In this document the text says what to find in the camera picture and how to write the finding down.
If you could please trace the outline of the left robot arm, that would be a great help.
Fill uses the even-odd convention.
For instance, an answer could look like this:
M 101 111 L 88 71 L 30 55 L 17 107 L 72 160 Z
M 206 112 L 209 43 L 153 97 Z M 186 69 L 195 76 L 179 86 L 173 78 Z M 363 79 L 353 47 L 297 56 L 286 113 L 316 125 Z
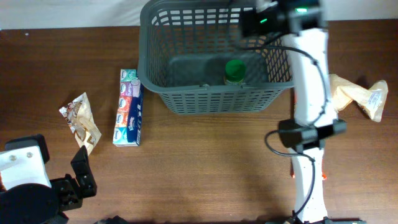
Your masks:
M 41 134 L 10 140 L 1 152 L 1 223 L 67 223 L 66 211 L 81 208 L 97 192 L 88 151 L 71 161 L 74 176 L 49 179 L 50 160 Z

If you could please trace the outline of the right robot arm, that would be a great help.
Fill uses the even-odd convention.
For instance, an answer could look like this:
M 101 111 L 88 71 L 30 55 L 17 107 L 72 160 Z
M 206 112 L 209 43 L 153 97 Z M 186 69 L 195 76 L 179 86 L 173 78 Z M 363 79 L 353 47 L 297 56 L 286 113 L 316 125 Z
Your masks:
M 256 1 L 241 13 L 242 36 L 275 33 L 282 39 L 294 75 L 294 117 L 280 121 L 266 134 L 279 136 L 295 176 L 296 199 L 287 223 L 332 223 L 323 196 L 325 140 L 346 131 L 346 123 L 333 109 L 328 74 L 328 24 L 324 5 L 313 1 Z

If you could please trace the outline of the green lid glass jar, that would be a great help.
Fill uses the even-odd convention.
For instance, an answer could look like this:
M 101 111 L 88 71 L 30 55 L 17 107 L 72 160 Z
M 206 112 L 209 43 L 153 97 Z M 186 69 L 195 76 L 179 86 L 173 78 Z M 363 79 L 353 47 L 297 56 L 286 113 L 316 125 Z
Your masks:
M 244 81 L 245 74 L 246 65 L 242 60 L 230 60 L 224 68 L 224 83 L 226 85 L 240 85 Z

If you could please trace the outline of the beige pasta bag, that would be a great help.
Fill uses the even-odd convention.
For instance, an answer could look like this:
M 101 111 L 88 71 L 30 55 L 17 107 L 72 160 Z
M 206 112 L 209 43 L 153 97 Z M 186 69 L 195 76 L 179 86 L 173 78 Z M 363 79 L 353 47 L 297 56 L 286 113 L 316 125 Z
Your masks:
M 365 89 L 337 74 L 330 74 L 329 77 L 335 111 L 342 111 L 355 101 L 371 120 L 378 123 L 381 121 L 388 94 L 385 80 L 379 80 L 370 89 Z

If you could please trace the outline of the grey plastic shopping basket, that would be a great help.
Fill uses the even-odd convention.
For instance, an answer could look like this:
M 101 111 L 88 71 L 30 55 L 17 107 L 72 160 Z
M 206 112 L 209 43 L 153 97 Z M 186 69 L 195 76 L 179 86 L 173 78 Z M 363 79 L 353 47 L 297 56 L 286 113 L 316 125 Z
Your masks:
M 267 108 L 293 87 L 281 40 L 241 40 L 239 15 L 254 1 L 149 1 L 140 14 L 142 84 L 177 114 L 241 113 Z M 246 65 L 240 85 L 224 83 L 230 60 Z

